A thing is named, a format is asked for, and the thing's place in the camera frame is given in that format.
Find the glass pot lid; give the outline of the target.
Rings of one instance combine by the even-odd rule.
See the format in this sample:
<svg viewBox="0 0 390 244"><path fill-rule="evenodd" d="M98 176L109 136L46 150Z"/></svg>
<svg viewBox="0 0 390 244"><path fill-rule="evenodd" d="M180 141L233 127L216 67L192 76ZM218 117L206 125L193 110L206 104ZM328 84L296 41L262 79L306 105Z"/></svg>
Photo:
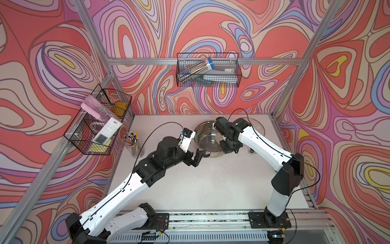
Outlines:
<svg viewBox="0 0 390 244"><path fill-rule="evenodd" d="M245 118L245 120L247 120L253 125L254 129L258 134L265 136L265 128L263 124L261 124L258 120L252 118Z"/></svg>

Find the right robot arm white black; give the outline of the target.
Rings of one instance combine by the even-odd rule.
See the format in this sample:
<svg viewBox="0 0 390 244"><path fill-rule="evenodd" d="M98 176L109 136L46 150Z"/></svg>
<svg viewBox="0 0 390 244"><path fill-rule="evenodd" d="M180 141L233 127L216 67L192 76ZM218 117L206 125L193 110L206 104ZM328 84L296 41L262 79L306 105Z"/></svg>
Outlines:
<svg viewBox="0 0 390 244"><path fill-rule="evenodd" d="M276 174L271 181L273 192L264 214L270 219L281 217L294 189L304 177L303 156L278 147L242 118L229 122L224 117L218 117L214 128L223 136L220 145L225 154L237 154L246 145L272 166Z"/></svg>

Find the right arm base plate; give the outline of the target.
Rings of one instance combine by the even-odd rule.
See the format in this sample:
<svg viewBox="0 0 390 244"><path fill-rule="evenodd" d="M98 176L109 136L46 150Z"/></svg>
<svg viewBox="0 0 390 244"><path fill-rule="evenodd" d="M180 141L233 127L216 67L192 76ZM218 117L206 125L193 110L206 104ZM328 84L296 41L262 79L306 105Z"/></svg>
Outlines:
<svg viewBox="0 0 390 244"><path fill-rule="evenodd" d="M248 212L249 223L252 229L289 229L291 222L287 212L283 212L281 216L275 217L267 212Z"/></svg>

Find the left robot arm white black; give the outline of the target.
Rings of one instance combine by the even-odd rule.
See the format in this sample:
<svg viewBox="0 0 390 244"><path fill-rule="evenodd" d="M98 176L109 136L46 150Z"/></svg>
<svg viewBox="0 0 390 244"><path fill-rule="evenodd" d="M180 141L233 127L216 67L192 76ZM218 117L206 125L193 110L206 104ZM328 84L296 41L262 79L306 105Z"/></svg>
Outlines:
<svg viewBox="0 0 390 244"><path fill-rule="evenodd" d="M206 153L188 150L191 138L164 137L155 151L141 160L133 172L109 195L89 210L66 218L66 227L74 244L106 244L133 229L159 223L158 215L148 204L140 204L130 213L117 214L137 195L162 179L166 171L179 164L197 167Z"/></svg>

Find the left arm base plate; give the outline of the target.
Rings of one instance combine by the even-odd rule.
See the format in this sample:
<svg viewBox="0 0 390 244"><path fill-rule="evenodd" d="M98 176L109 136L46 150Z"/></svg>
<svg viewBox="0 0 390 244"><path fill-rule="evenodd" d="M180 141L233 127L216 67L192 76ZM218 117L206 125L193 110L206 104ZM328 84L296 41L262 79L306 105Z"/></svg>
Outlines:
<svg viewBox="0 0 390 244"><path fill-rule="evenodd" d="M143 226L135 230L166 230L169 227L169 220L169 213L156 213L149 217Z"/></svg>

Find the stainless steel pot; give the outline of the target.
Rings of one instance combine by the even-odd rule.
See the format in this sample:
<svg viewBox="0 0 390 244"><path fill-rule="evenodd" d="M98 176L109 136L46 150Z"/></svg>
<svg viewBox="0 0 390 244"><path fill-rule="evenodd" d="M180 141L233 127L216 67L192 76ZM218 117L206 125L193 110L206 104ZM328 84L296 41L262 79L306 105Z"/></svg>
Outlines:
<svg viewBox="0 0 390 244"><path fill-rule="evenodd" d="M224 155L220 142L224 137L214 128L216 121L205 121L195 128L195 143L205 151L203 158L218 158Z"/></svg>

